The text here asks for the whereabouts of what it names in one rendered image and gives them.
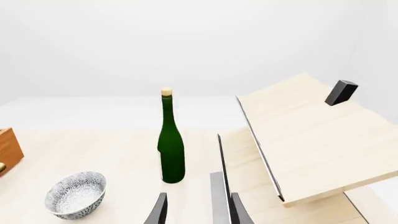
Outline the brown wooden drawer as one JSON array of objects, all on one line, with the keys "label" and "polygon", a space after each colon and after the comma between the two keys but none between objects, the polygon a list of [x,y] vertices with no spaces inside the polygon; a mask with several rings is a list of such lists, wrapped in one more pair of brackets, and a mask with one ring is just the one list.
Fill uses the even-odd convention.
[{"label": "brown wooden drawer", "polygon": [[6,169],[4,171],[2,171],[0,173],[0,177],[6,175],[11,169],[13,169],[16,165],[18,165],[20,162],[22,162],[24,160],[24,158],[22,158],[21,160],[18,160],[17,162],[4,162],[4,161],[0,161],[3,164],[6,165]]}]

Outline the green wine bottle with cork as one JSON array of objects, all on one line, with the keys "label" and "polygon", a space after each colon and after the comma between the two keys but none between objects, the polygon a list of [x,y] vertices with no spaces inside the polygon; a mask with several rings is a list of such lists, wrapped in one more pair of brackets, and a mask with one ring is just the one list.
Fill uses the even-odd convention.
[{"label": "green wine bottle with cork", "polygon": [[185,153],[181,134],[174,119],[172,89],[161,89],[162,128],[157,143],[162,180],[168,184],[180,182],[185,177]]}]

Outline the pale wooden wine rack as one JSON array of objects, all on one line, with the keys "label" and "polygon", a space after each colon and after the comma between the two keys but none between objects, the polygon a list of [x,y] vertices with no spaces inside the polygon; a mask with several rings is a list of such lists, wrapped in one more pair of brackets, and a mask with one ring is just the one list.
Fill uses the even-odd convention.
[{"label": "pale wooden wine rack", "polygon": [[372,184],[398,178],[398,124],[300,74],[236,97],[246,126],[222,134],[231,193],[254,224],[398,224]]}]

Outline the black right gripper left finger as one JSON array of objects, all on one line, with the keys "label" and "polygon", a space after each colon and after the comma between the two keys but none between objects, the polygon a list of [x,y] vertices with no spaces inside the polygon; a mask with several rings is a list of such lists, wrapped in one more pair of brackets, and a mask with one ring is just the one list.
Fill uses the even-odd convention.
[{"label": "black right gripper left finger", "polygon": [[166,192],[161,192],[159,197],[145,220],[144,224],[165,224],[168,210],[168,198]]}]

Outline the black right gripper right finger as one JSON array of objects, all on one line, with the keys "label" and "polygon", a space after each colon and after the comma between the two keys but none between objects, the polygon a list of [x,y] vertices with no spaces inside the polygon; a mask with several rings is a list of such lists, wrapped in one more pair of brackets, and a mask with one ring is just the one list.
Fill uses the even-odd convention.
[{"label": "black right gripper right finger", "polygon": [[234,224],[254,224],[253,220],[249,216],[247,210],[245,209],[239,194],[233,192],[231,194],[231,199],[234,205]]}]

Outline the brown wooden cabinet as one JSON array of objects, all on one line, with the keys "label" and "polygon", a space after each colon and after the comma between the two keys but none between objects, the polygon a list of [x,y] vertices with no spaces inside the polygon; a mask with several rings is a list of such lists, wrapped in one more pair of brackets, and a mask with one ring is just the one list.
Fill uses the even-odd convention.
[{"label": "brown wooden cabinet", "polygon": [[12,128],[0,129],[0,161],[17,162],[24,158]]}]

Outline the white bowl with dark pattern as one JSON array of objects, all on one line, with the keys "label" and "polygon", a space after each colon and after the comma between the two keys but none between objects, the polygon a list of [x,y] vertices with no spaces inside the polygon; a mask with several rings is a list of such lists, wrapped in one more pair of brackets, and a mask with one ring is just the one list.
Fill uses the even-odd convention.
[{"label": "white bowl with dark pattern", "polygon": [[106,178],[95,171],[69,175],[46,193],[46,210],[63,220],[77,220],[96,210],[106,193]]}]

